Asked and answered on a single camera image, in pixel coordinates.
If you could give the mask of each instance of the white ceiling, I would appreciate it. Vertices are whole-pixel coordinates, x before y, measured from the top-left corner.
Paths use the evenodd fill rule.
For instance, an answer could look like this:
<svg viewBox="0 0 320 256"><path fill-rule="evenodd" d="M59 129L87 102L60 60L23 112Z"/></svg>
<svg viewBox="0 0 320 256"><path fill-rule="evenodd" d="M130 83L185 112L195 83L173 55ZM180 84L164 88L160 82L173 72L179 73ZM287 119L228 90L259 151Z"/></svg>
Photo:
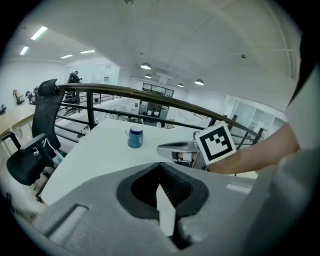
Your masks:
<svg viewBox="0 0 320 256"><path fill-rule="evenodd" d="M132 76L160 72L188 91L222 91L283 110L297 82L299 31L269 0L55 0L28 19L90 45Z"/></svg>
<svg viewBox="0 0 320 256"><path fill-rule="evenodd" d="M46 30L36 40L31 37L41 28L37 22L23 22L15 32L14 37L7 45L4 59L6 60L39 60L57 63L69 63L77 60L100 57L96 52L81 54L80 52L92 50L74 39L56 32L52 29ZM20 55L24 46L29 46L25 55ZM62 56L72 54L72 57L61 59Z"/></svg>

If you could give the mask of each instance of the black office chair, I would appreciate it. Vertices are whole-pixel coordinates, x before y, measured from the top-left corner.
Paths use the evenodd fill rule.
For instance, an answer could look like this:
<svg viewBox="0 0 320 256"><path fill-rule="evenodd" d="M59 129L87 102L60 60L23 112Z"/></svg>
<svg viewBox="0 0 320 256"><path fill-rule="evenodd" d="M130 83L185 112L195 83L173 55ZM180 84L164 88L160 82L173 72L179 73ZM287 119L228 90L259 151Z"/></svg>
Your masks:
<svg viewBox="0 0 320 256"><path fill-rule="evenodd" d="M58 150L61 146L55 133L55 121L65 90L58 90L56 81L57 79L44 81L38 89L32 122L33 139L21 146L13 132L1 138L2 141L11 138L18 148L18 151L7 160L6 166L12 177L23 185L30 186L35 183L42 172L47 178L50 177L44 168L54 167L52 158L56 154L48 143L43 147L45 138L54 149ZM34 155L35 148L39 152L38 155ZM43 187L36 194L38 201L41 201L39 195Z"/></svg>

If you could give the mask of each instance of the white table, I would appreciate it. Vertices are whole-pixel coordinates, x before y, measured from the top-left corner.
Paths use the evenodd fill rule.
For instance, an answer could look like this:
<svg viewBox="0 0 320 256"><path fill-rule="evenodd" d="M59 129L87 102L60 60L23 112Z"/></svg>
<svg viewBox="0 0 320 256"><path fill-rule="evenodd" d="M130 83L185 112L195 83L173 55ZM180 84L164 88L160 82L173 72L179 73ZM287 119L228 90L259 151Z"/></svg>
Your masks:
<svg viewBox="0 0 320 256"><path fill-rule="evenodd" d="M143 144L130 148L125 130L143 127ZM49 206L82 183L104 174L153 162L170 162L157 153L157 146L193 139L194 129L165 129L105 119L71 150L45 185L41 198Z"/></svg>

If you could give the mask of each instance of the chair backrest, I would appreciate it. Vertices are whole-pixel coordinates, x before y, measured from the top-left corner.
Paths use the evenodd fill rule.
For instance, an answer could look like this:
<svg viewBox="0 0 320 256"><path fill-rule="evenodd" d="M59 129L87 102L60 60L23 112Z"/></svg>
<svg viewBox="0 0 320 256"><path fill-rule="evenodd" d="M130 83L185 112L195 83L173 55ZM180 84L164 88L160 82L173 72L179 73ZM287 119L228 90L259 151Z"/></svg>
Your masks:
<svg viewBox="0 0 320 256"><path fill-rule="evenodd" d="M65 90L57 89L57 79L44 81L38 89L32 123L32 136L46 134L50 144L57 150L61 144L55 133L55 122Z"/></svg>

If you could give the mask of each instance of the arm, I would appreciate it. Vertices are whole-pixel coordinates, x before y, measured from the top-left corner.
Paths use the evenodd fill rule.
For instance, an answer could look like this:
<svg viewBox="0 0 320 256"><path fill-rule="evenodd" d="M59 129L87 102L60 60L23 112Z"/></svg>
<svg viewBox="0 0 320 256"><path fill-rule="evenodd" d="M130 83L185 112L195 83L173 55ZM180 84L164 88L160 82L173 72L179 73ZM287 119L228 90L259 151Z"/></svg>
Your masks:
<svg viewBox="0 0 320 256"><path fill-rule="evenodd" d="M209 172L239 174L258 171L269 165L276 165L282 158L299 150L296 136L289 124L262 142L240 149L233 155L207 167Z"/></svg>

